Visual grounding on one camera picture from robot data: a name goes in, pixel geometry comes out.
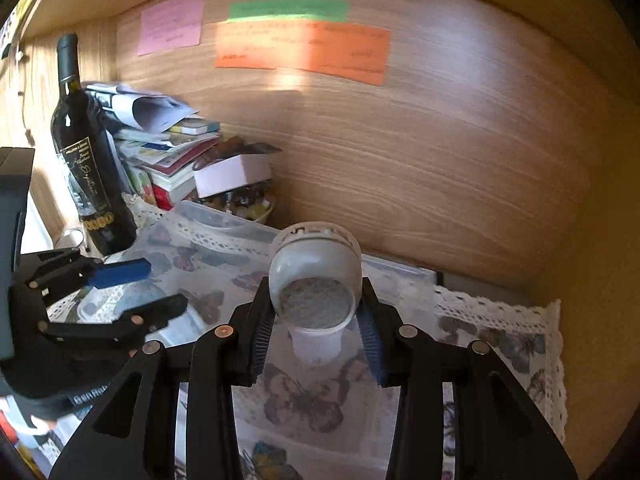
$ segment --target green paper strip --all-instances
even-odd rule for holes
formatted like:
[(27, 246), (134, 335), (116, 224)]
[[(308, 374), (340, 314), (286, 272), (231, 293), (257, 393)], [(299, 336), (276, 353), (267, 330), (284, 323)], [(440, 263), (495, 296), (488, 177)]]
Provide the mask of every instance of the green paper strip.
[(231, 4), (229, 22), (247, 20), (322, 20), (346, 22), (344, 0), (250, 0)]

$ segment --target blue gripper pad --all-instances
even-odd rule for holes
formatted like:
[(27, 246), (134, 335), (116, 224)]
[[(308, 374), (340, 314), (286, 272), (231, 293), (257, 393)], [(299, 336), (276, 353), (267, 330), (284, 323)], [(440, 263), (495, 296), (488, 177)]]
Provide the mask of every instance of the blue gripper pad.
[(87, 282), (95, 288), (107, 288), (146, 280), (149, 274), (151, 274), (151, 264), (144, 258), (139, 258), (128, 262), (117, 262), (96, 267)]

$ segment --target paper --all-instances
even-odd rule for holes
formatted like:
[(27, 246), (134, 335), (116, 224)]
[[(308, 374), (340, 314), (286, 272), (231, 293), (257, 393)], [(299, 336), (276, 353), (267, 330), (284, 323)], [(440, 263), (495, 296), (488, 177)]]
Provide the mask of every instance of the paper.
[(167, 0), (144, 9), (138, 55), (200, 44), (204, 0)]
[(89, 83), (86, 90), (122, 124), (159, 134), (194, 113), (189, 105), (156, 92), (136, 92), (114, 83)]
[(231, 4), (227, 21), (306, 18), (345, 22), (348, 10), (344, 0), (251, 0)]
[(217, 132), (209, 132), (205, 134), (199, 134), (197, 136), (187, 134), (174, 134), (172, 132), (163, 132), (161, 134), (150, 134), (142, 130), (134, 130), (132, 128), (122, 128), (113, 134), (114, 139), (119, 140), (138, 140), (140, 142), (153, 142), (155, 144), (162, 144), (169, 146), (170, 148), (177, 148), (184, 144), (191, 144), (194, 142), (202, 142), (203, 140), (218, 138)]
[(128, 161), (146, 162), (147, 164), (157, 164), (168, 156), (182, 155), (193, 147), (193, 145), (182, 145), (179, 148), (164, 146), (165, 150), (159, 150), (154, 144), (138, 140), (116, 140), (115, 145), (118, 154), (122, 158)]
[(216, 66), (287, 67), (382, 85), (388, 30), (356, 23), (265, 20), (218, 23)]

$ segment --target bottle label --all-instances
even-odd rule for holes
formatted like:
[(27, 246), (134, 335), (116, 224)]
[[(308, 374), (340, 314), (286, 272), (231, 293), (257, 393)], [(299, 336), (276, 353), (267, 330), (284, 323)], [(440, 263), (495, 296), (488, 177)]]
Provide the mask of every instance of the bottle label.
[(94, 152), (91, 149), (89, 137), (63, 148), (60, 153), (65, 159), (69, 172), (93, 206), (95, 213), (103, 216), (103, 213), (109, 209), (110, 204), (104, 191), (98, 168), (95, 165)]
[(87, 231), (94, 231), (96, 229), (102, 229), (115, 220), (115, 216), (111, 211), (105, 213), (103, 216), (98, 216), (93, 220), (85, 220), (82, 222)]

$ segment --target pink box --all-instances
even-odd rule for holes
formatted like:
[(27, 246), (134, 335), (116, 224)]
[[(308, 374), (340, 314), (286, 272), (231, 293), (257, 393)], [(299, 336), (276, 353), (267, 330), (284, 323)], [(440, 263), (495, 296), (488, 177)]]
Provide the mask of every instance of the pink box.
[(268, 155), (236, 155), (193, 172), (198, 196), (216, 195), (271, 178)]

